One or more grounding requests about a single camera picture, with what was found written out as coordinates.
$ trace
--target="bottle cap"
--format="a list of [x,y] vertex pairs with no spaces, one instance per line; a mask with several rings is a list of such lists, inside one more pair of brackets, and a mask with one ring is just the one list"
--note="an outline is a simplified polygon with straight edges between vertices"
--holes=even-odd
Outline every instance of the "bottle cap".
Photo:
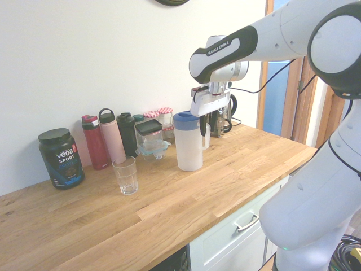
[[46,131],[38,136],[39,142],[46,145],[60,143],[68,138],[70,138],[70,131],[67,128]]
[[141,114],[134,115],[133,118],[135,119],[136,123],[144,120],[144,116]]
[[85,115],[81,117],[81,124],[84,130],[94,130],[99,127],[99,120],[97,116]]
[[[105,110],[109,110],[110,113],[102,114],[103,111],[105,111]],[[115,120],[115,116],[114,116],[114,113],[112,110],[110,110],[109,108],[104,108],[104,109],[100,110],[100,112],[99,112],[100,123],[102,123],[102,124],[111,123],[113,120]]]
[[117,116],[117,123],[120,128],[133,127],[135,124],[135,118],[130,113],[121,113]]

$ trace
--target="pink water bottle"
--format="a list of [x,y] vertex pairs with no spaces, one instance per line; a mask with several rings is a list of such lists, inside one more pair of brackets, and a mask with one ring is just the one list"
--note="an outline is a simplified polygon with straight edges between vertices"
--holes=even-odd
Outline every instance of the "pink water bottle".
[[[102,114],[105,110],[109,110],[110,113]],[[112,162],[123,163],[125,161],[125,151],[113,111],[109,108],[100,110],[99,121]]]

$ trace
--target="drinking glass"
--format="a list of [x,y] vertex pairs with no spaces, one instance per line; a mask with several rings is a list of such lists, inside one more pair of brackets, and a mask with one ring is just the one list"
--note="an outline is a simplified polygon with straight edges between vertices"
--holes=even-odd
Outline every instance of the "drinking glass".
[[117,177],[120,191],[124,195],[134,194],[138,190],[137,167],[135,166],[135,158],[126,156],[123,163],[113,161],[113,170]]

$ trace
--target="black water bottle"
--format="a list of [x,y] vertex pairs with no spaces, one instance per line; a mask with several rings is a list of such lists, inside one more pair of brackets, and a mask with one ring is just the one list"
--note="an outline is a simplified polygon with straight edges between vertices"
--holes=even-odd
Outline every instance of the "black water bottle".
[[135,118],[130,113],[122,113],[117,116],[118,128],[122,137],[125,154],[137,157],[135,153],[137,149],[137,138],[135,137]]

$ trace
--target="drawer handle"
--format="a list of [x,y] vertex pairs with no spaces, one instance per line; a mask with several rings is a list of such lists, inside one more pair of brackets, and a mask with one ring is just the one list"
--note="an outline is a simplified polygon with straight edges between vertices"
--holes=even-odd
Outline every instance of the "drawer handle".
[[241,231],[247,230],[248,228],[250,228],[251,226],[253,226],[254,224],[257,223],[257,221],[259,220],[259,215],[257,214],[253,214],[252,218],[256,218],[255,220],[252,220],[249,224],[245,225],[244,227],[238,225],[237,223],[235,223],[235,225],[237,226],[237,231],[240,233]]

